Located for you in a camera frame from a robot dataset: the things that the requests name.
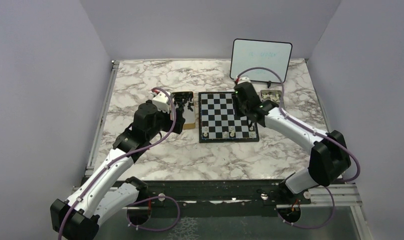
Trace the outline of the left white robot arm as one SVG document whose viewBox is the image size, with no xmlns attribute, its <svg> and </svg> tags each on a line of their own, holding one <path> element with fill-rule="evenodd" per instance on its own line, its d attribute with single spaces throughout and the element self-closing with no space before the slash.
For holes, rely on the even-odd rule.
<svg viewBox="0 0 404 240">
<path fill-rule="evenodd" d="M 92 240 L 100 226 L 128 205 L 139 207 L 137 217 L 147 219 L 151 214 L 148 184 L 132 176 L 120 187 L 110 188 L 149 148 L 151 140 L 166 132 L 180 134 L 185 118 L 183 110 L 167 106 L 162 111 L 153 101 L 141 104 L 133 122 L 116 138 L 112 149 L 93 175 L 66 200 L 56 199 L 50 206 L 53 229 L 58 239 Z"/>
</svg>

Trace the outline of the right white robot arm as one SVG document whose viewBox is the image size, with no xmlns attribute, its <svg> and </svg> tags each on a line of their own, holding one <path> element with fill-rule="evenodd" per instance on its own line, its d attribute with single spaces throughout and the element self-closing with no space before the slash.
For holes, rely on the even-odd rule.
<svg viewBox="0 0 404 240">
<path fill-rule="evenodd" d="M 282 202 L 291 203 L 306 189 L 329 186 L 351 166 L 340 132 L 327 133 L 293 118 L 275 102 L 261 101 L 249 81 L 235 85 L 234 91 L 232 98 L 237 115 L 283 134 L 310 155 L 307 168 L 280 183 L 278 197 Z"/>
</svg>

